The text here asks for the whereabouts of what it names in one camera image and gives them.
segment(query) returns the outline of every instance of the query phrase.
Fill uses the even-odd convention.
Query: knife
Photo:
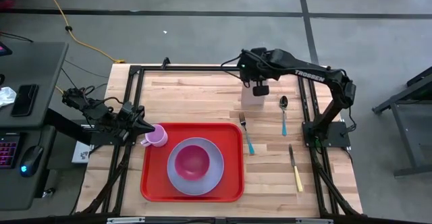
[[[290,157],[291,157],[291,165],[294,168],[294,175],[296,176],[296,184],[297,184],[297,190],[299,192],[303,192],[303,185],[302,181],[300,180],[300,175],[298,174],[296,162],[294,160],[294,153],[292,152],[292,145],[290,144]]]

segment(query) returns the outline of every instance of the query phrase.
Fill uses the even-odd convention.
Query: purple plate
[[[178,175],[175,167],[175,159],[181,149],[187,146],[200,146],[210,158],[209,170],[206,174],[196,181],[186,180]],[[204,138],[189,138],[180,142],[171,151],[167,164],[168,178],[172,185],[181,193],[190,196],[206,194],[214,189],[221,181],[223,175],[223,156],[218,147],[211,141]]]

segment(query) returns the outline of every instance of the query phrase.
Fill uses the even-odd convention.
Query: phone
[[[39,86],[36,84],[21,85],[13,104],[11,116],[25,117],[32,114],[33,104],[38,94]]]

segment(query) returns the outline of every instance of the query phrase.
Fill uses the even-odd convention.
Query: wooden table
[[[124,97],[129,66],[113,65],[105,97]],[[135,79],[130,100],[133,101]],[[158,122],[232,122],[240,127],[239,112],[247,120],[255,155],[248,154],[244,135],[245,189],[243,196],[231,203],[173,203],[149,202],[140,193],[140,179],[145,149],[134,146],[128,168],[122,216],[215,216],[215,217],[318,217],[317,197],[313,182],[311,160],[304,147],[301,123],[304,121],[296,76],[282,76],[278,82],[269,81],[270,94],[265,105],[242,108],[242,83],[223,72],[145,72],[140,104],[145,106],[145,120]],[[331,101],[326,85],[316,83],[321,110]],[[289,100],[288,135],[281,134],[279,98]],[[114,101],[107,104],[119,110]],[[288,143],[304,186],[296,189]],[[107,181],[112,146],[104,146],[91,155],[77,211],[86,208]],[[356,180],[348,155],[339,148],[329,148],[333,180],[346,200],[362,212]],[[330,209],[328,190],[323,187],[326,207]],[[111,205],[114,205],[117,186],[114,186]]]

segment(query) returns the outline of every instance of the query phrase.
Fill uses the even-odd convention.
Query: pink cup
[[[161,125],[153,125],[153,127],[155,127],[155,131],[147,133],[146,138],[141,141],[141,145],[160,147],[167,144],[168,135],[165,129]]]

